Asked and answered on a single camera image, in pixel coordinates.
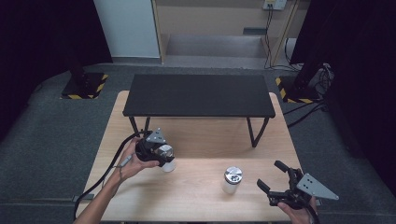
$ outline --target wall socket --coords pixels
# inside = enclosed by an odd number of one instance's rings
[[[264,4],[262,5],[262,9],[269,10],[270,5],[272,4],[273,10],[283,10],[285,9],[286,2],[288,0],[265,0]]]

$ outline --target white wall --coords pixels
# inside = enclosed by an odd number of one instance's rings
[[[94,0],[112,57],[160,58],[150,0]]]

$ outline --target small black table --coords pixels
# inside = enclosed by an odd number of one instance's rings
[[[247,118],[253,147],[276,113],[262,75],[134,75],[123,115],[129,117],[239,117]],[[264,118],[255,138],[250,118]]]

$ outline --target yellow and black hazard tape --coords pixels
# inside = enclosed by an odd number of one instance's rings
[[[286,93],[286,89],[283,86],[282,80],[279,77],[276,78],[276,85],[279,88],[280,96],[282,97],[283,102],[311,104],[317,101],[317,100],[305,99],[305,98],[297,98],[297,99],[290,98]]]
[[[80,100],[80,99],[96,99],[100,92],[102,91],[103,87],[105,86],[105,82],[108,78],[108,75],[103,75],[102,80],[99,83],[98,88],[94,94],[67,94],[62,95],[62,99],[71,99],[71,100]]]

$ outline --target forearm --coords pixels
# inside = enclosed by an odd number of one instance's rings
[[[110,176],[104,187],[99,191],[96,197],[93,198],[92,202],[88,204],[84,211],[82,211],[74,223],[99,223],[110,200],[117,193],[119,186],[120,175],[115,172]]]

